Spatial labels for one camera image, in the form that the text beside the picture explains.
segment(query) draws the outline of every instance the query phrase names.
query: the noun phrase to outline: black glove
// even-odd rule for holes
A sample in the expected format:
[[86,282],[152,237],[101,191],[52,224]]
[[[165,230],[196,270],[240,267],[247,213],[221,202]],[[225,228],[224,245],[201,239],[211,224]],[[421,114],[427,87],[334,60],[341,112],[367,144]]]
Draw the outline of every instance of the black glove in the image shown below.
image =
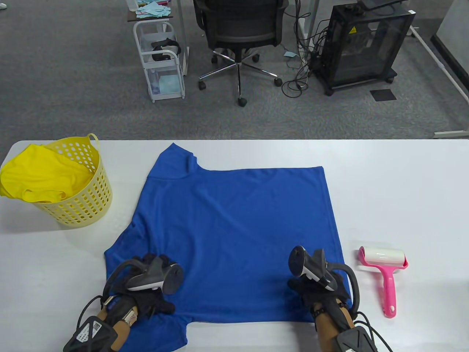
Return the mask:
[[328,312],[339,331],[345,331],[349,329],[349,325],[336,299],[338,298],[344,303],[343,306],[347,307],[345,303],[350,299],[350,295],[345,289],[343,277],[333,271],[331,274],[337,282],[337,290],[335,291],[327,290],[316,281],[308,279],[306,275],[302,275],[298,279],[290,279],[288,286],[300,295],[303,304],[309,309],[313,317],[317,316],[314,312],[314,304],[320,303],[323,309],[316,313]]
[[[153,259],[156,257],[154,254],[147,254],[140,259],[139,257],[134,257],[134,259],[141,261],[145,265],[149,265]],[[165,256],[161,255],[160,258],[163,260],[163,267],[167,267],[174,262]],[[163,298],[163,291],[158,290],[142,290],[142,291],[129,291],[126,288],[127,281],[141,274],[142,272],[138,268],[132,267],[121,280],[118,280],[112,287],[111,292],[117,296],[123,296],[126,298],[131,298],[134,300],[135,305],[138,308],[138,318],[141,320],[144,317],[151,318],[154,314],[163,313],[163,314],[173,314],[176,310],[174,304],[165,301]]]

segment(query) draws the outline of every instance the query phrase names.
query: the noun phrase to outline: white table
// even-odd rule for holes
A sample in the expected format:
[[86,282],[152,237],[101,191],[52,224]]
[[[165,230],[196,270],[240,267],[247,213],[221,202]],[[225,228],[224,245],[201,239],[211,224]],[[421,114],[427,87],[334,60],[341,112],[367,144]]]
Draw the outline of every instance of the white table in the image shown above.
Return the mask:
[[[7,160],[29,143],[16,143]],[[31,205],[0,199],[2,351],[62,350],[83,306],[103,289],[103,251],[129,223],[148,172],[170,143],[102,141],[114,199],[102,220],[83,229],[64,230]],[[360,309],[372,325],[395,352],[469,351],[469,163],[461,162],[469,141],[177,144],[207,169],[324,166],[345,260],[356,270]],[[403,249],[409,261],[395,275],[393,320],[381,312],[373,275],[356,266],[354,250],[370,244]],[[97,311],[96,303],[87,315]],[[193,323],[188,339],[188,352],[318,351],[308,324]]]

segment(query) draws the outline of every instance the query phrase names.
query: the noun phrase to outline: lint roller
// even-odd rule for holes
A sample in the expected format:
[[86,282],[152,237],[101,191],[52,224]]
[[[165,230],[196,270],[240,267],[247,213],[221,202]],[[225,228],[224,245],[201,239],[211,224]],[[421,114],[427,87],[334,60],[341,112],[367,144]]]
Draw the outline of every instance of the lint roller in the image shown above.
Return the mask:
[[394,272],[397,269],[407,269],[407,258],[403,251],[398,249],[360,247],[358,259],[366,267],[377,268],[383,274],[384,286],[384,315],[394,318],[397,312],[396,286],[394,284]]

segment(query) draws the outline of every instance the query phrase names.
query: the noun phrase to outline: label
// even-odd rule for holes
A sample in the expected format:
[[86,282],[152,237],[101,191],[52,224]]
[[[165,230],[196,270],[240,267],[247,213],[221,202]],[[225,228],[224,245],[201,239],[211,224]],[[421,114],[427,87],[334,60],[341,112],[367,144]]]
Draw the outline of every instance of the label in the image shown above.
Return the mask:
[[129,310],[129,312],[126,314],[126,316],[123,319],[129,326],[134,325],[134,322],[137,321],[137,314],[134,311],[134,308]]
[[[99,329],[101,329],[103,325],[98,323],[97,321],[93,322],[93,331],[91,333],[91,338],[95,337],[95,335],[98,333]],[[80,342],[86,342],[88,341],[88,335],[90,333],[90,323],[86,324],[82,331],[77,335],[76,339]]]

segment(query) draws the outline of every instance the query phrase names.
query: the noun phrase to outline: yellow basket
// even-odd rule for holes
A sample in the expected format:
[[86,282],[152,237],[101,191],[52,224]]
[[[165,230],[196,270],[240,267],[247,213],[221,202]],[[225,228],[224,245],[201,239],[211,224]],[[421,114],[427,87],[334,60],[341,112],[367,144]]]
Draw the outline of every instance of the yellow basket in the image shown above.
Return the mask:
[[[96,140],[98,149],[91,144],[90,136]],[[83,227],[101,219],[111,205],[113,193],[99,155],[98,137],[90,133],[86,137],[60,139],[45,147],[86,166],[94,176],[87,186],[73,197],[58,203],[33,204],[66,226]]]

